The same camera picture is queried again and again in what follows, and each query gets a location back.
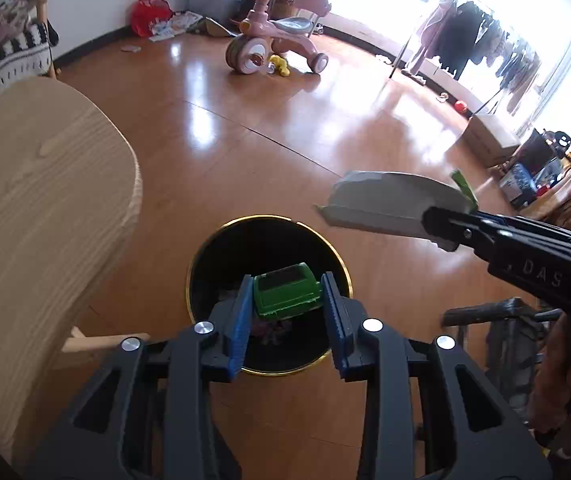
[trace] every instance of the black trash can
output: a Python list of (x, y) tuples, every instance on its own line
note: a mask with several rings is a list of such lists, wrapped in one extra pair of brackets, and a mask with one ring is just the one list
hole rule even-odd
[[(257, 276), (305, 262), (321, 280), (334, 273), (342, 296), (352, 296), (347, 268), (334, 247), (316, 231), (281, 216), (257, 215), (225, 224), (194, 256), (187, 275), (187, 308), (194, 322), (208, 319), (214, 305), (238, 290), (245, 274)], [(323, 310), (291, 318), (278, 344), (250, 336), (243, 369), (281, 376), (320, 361), (329, 352)]]

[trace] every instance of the round wooden table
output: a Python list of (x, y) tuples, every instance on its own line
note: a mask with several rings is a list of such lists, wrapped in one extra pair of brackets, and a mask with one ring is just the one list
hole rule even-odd
[(0, 453), (8, 462), (21, 452), (40, 379), (133, 231), (141, 192), (130, 145), (75, 89), (38, 77), (0, 95)]

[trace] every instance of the red bag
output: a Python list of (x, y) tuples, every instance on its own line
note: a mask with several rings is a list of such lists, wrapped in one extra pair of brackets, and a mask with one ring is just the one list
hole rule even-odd
[(139, 0), (132, 9), (130, 24), (138, 36), (149, 38), (152, 26), (158, 22), (167, 22), (173, 14), (165, 0)]

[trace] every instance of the striped blanket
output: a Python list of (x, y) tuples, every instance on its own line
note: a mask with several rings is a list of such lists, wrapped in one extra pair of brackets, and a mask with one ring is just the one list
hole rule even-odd
[(0, 92), (16, 80), (46, 73), (50, 63), (46, 25), (35, 23), (0, 46)]

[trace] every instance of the cardboard box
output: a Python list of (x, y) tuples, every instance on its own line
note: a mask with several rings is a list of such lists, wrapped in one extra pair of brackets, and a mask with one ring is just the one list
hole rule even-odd
[(517, 136), (496, 115), (472, 116), (462, 137), (485, 168), (507, 161), (520, 146)]

